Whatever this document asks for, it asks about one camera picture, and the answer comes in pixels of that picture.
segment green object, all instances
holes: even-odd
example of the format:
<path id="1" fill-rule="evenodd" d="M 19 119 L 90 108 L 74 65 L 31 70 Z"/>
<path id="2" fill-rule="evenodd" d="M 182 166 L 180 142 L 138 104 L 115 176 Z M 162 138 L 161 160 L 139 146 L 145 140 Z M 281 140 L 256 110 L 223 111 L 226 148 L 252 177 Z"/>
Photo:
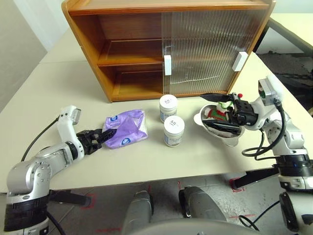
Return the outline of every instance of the green object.
<path id="1" fill-rule="evenodd" d="M 265 92 L 262 91 L 262 92 L 260 93 L 260 96 L 261 96 L 261 98 L 265 99 Z"/>
<path id="2" fill-rule="evenodd" d="M 227 109 L 230 105 L 233 104 L 233 102 L 232 101 L 228 101 L 228 102 L 225 102 L 225 103 L 219 102 L 219 104 L 221 105 L 222 109 Z"/>

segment white table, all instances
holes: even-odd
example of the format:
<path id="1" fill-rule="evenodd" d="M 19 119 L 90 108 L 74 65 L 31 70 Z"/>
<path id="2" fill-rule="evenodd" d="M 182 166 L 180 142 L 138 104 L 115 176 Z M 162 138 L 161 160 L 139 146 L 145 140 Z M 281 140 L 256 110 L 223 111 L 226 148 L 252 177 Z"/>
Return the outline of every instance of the white table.
<path id="1" fill-rule="evenodd" d="M 252 53 L 233 90 L 243 93 L 245 100 L 253 101 L 258 96 L 257 81 L 269 73 Z M 82 109 L 80 122 L 75 126 L 77 132 L 101 128 L 108 116 L 144 109 L 149 138 L 120 149 L 102 148 L 86 156 L 56 175 L 51 180 L 51 189 L 242 172 L 268 168 L 274 163 L 273 160 L 257 162 L 241 155 L 243 149 L 259 145 L 260 133 L 257 131 L 245 131 L 236 147 L 227 147 L 197 126 L 193 116 L 207 104 L 199 97 L 179 98 L 178 115 L 185 120 L 185 133 L 180 146 L 167 147 L 163 142 L 158 100 L 108 103 L 75 38 L 68 31 L 0 113 L 0 192 L 7 191 L 7 173 L 20 161 L 29 143 L 58 116 L 62 107 L 70 104 Z M 308 144 L 313 142 L 313 119 L 286 89 L 283 104 L 294 124 L 302 129 L 308 151 L 313 153 L 313 146 Z M 59 141 L 53 126 L 36 142 L 26 159 Z"/>

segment cabinet side panel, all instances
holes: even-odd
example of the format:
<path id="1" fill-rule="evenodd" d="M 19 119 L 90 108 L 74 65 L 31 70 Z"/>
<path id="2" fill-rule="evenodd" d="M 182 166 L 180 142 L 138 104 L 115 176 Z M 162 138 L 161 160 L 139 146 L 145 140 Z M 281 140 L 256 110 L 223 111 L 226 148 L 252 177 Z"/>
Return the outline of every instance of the cabinet side panel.
<path id="1" fill-rule="evenodd" d="M 97 66 L 100 52 L 105 43 L 105 37 L 98 16 L 71 17 L 68 13 L 68 9 L 70 9 L 76 2 L 77 0 L 63 2 L 62 11 L 103 91 L 108 100 L 111 101 L 115 83 L 115 72 L 112 68 L 101 70 Z"/>

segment white bowl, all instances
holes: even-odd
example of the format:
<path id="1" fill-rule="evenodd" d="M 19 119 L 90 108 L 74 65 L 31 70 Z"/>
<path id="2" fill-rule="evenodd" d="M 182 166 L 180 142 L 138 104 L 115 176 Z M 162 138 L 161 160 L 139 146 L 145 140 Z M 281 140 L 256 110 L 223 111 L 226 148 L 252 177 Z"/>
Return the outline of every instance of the white bowl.
<path id="1" fill-rule="evenodd" d="M 202 122 L 202 120 L 205 118 L 205 115 L 204 115 L 205 108 L 216 109 L 216 105 L 213 105 L 213 104 L 204 105 L 201 108 L 200 112 L 194 116 L 195 123 L 198 124 L 199 126 L 202 126 L 211 135 L 215 136 L 216 138 L 221 139 L 227 146 L 230 146 L 230 147 L 236 146 L 238 144 L 238 139 L 244 133 L 245 128 L 241 126 L 240 134 L 234 135 L 229 132 L 219 131 L 214 128 L 207 127 Z"/>

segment jar lid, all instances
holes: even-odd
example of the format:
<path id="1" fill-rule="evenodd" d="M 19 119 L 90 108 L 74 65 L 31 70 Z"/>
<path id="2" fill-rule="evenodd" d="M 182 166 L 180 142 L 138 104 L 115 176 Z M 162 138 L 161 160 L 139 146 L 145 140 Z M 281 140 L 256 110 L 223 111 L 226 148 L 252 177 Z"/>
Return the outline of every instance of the jar lid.
<path id="1" fill-rule="evenodd" d="M 185 129 L 185 122 L 181 117 L 169 116 L 164 121 L 164 129 L 170 134 L 177 135 Z"/>
<path id="2" fill-rule="evenodd" d="M 174 109 L 177 107 L 177 98 L 172 94 L 165 94 L 160 98 L 160 106 L 164 109 Z"/>

